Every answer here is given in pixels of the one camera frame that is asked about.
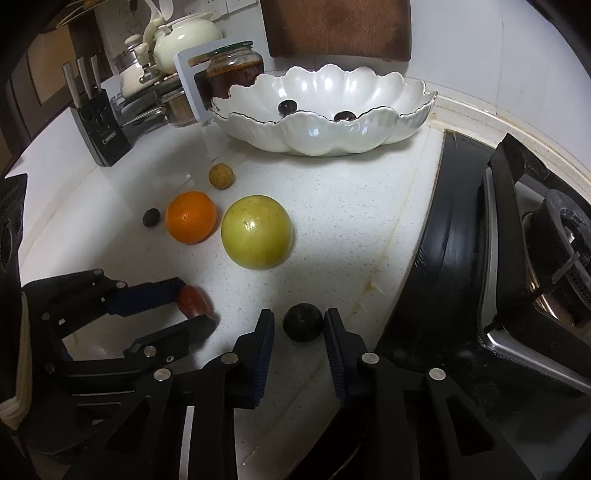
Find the red cherry tomato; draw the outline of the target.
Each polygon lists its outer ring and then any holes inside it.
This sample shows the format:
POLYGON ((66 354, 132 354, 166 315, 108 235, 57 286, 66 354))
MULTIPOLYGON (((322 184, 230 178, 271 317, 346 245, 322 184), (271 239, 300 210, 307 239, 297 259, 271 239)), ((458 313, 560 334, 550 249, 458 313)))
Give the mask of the red cherry tomato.
POLYGON ((182 287, 177 296, 176 305, 187 319, 201 315, 213 316, 211 301, 208 300, 204 290, 192 285, 182 287))

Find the dark blueberry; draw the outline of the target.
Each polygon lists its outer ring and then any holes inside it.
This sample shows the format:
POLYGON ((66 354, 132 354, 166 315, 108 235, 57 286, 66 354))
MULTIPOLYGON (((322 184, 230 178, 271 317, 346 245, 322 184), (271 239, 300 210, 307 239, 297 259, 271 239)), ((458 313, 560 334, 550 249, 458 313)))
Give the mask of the dark blueberry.
POLYGON ((157 208, 150 208, 143 214, 142 224, 146 228, 153 228, 160 222, 160 218, 160 211, 157 208))
POLYGON ((298 303, 283 316, 283 331, 297 343, 315 341, 322 334, 322 312, 310 303, 298 303))

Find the orange tangerine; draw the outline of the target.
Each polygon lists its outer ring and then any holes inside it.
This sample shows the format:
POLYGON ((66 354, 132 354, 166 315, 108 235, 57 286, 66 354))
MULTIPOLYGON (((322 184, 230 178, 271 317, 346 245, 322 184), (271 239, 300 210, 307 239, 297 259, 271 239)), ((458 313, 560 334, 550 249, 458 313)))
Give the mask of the orange tangerine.
POLYGON ((195 244, 207 239, 217 220, 216 206, 199 191, 177 196, 168 206, 165 224, 168 233, 178 242, 195 244))

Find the green apple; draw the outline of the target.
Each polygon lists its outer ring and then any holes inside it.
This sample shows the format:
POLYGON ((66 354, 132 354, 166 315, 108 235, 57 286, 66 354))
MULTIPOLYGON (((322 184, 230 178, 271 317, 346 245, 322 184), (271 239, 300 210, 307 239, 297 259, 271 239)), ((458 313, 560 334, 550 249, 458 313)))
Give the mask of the green apple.
POLYGON ((250 195, 225 211, 221 242, 228 257, 239 266, 266 270, 290 255, 294 226, 279 202, 269 196, 250 195))

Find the tan longan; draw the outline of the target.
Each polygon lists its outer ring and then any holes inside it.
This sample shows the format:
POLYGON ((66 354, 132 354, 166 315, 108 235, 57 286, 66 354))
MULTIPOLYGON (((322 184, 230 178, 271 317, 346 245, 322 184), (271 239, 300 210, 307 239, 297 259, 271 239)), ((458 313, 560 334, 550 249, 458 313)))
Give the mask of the tan longan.
POLYGON ((209 170, 208 180, 215 189, 225 190, 235 183, 235 174, 228 165, 218 163, 209 170))

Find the dark grape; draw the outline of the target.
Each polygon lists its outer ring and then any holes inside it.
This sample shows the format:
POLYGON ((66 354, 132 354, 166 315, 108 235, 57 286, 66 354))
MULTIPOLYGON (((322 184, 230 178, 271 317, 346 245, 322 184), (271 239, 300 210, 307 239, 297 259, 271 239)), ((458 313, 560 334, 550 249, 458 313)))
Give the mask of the dark grape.
POLYGON ((335 114, 332 121, 339 122, 339 121, 353 121, 356 120, 356 114, 351 111, 341 111, 335 114))
POLYGON ((297 112, 297 102, 293 99, 283 100, 277 105, 277 111, 280 113, 281 117, 294 114, 297 112))

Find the black gas stove top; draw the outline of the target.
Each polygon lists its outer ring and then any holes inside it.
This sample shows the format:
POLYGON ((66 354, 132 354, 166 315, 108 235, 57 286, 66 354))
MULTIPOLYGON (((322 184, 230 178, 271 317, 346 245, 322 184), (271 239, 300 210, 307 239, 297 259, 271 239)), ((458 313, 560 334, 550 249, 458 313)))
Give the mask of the black gas stove top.
POLYGON ((445 134, 425 230, 378 351, 416 372, 443 369, 500 430, 530 479, 586 479, 590 391, 516 364, 481 341, 483 178, 497 146, 445 134))

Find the black knife block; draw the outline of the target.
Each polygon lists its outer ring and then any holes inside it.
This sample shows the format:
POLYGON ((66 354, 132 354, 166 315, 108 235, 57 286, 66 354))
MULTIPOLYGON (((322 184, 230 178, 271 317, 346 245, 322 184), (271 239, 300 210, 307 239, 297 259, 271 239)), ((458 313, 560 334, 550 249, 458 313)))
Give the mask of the black knife block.
POLYGON ((131 150, 113 113, 107 92, 102 88, 97 57, 90 58, 94 83, 90 82, 84 57, 76 59, 78 75, 83 87, 80 93, 70 62, 62 65, 62 73, 71 95, 76 126, 95 163, 112 167, 131 150))

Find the small steel pot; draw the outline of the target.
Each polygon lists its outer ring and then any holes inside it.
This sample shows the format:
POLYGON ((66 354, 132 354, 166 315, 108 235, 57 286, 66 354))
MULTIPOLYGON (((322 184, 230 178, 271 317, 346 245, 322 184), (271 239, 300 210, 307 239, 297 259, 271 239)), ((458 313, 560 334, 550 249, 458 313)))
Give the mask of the small steel pot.
POLYGON ((197 122, 182 88, 169 92, 160 98, 166 117, 175 127, 185 127, 197 122))

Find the white steamer pot with lid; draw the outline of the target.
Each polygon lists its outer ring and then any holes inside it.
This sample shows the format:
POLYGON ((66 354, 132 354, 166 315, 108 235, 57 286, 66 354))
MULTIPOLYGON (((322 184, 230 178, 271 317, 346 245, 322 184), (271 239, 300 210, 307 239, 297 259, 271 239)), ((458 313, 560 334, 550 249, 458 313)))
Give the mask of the white steamer pot with lid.
POLYGON ((124 50, 114 58, 114 65, 119 74, 121 95, 129 100, 139 92, 151 86, 156 79, 144 80, 144 68, 138 63, 135 48, 142 43, 142 36, 134 34, 124 41, 124 50))

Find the glass jar green lid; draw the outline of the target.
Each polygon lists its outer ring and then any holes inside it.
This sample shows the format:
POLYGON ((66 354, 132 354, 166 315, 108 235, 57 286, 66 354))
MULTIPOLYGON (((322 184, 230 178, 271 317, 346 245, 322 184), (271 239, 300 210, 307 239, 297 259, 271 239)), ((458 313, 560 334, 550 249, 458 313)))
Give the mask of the glass jar green lid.
POLYGON ((233 85, 252 86, 264 72, 263 57, 250 40, 219 47, 207 54, 206 77, 211 96, 228 99, 233 85))

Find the left burner grate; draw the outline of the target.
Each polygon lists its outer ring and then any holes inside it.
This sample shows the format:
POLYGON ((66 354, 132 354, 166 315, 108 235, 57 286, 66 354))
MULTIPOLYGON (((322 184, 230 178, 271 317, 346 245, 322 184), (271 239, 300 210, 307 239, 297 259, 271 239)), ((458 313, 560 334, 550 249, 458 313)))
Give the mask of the left burner grate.
POLYGON ((589 393, 589 202, 511 134, 492 153, 483 190, 482 343, 589 393))

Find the white scalloped bowl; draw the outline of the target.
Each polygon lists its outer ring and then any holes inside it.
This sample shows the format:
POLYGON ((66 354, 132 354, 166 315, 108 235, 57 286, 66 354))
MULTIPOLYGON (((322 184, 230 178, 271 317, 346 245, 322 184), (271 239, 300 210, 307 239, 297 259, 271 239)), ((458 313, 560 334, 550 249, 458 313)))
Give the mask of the white scalloped bowl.
POLYGON ((413 136, 427 121, 438 93, 398 72, 379 75, 334 64, 283 76, 260 74, 252 86, 233 85, 228 99, 213 98, 211 114, 224 133, 259 150, 308 157, 366 153, 413 136), (297 102, 281 117, 277 105, 297 102), (334 122, 351 111, 356 120, 334 122))

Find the cream ceramic pot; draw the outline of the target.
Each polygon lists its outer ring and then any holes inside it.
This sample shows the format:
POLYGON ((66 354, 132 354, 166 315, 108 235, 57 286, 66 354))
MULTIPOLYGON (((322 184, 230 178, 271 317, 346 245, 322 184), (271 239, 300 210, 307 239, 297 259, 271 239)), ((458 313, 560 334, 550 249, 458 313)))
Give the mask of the cream ceramic pot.
POLYGON ((134 49, 139 65, 155 65, 161 74, 175 73, 177 53, 223 38, 221 30, 211 21, 212 15, 212 12, 195 13, 169 23, 158 16, 150 21, 143 42, 134 49))

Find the brown wooden cutting board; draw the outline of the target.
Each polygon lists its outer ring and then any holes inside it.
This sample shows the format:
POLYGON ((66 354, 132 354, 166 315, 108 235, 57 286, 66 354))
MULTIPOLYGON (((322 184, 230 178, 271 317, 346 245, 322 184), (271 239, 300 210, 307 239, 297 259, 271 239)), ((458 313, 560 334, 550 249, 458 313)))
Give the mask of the brown wooden cutting board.
POLYGON ((409 0, 262 0, 259 4, 273 57, 411 59, 409 0))

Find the white tablet stand frame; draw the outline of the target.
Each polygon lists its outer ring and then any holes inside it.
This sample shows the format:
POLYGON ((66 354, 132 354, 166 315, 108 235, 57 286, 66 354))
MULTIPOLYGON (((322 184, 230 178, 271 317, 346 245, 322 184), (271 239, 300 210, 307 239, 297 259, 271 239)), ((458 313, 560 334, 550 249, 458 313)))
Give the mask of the white tablet stand frame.
POLYGON ((194 119, 199 123, 211 120, 209 96, 202 99, 199 85, 229 69, 228 55, 238 48, 235 38, 213 40, 181 50, 173 55, 178 78, 194 119))

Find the wall power sockets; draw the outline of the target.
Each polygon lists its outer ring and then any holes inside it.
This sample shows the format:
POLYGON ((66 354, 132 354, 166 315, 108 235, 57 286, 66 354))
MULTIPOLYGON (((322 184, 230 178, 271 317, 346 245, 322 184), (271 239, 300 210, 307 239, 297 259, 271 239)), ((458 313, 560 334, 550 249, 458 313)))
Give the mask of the wall power sockets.
POLYGON ((245 9, 250 5, 255 5, 257 0, 206 0, 206 7, 217 16, 223 16, 239 10, 245 9))

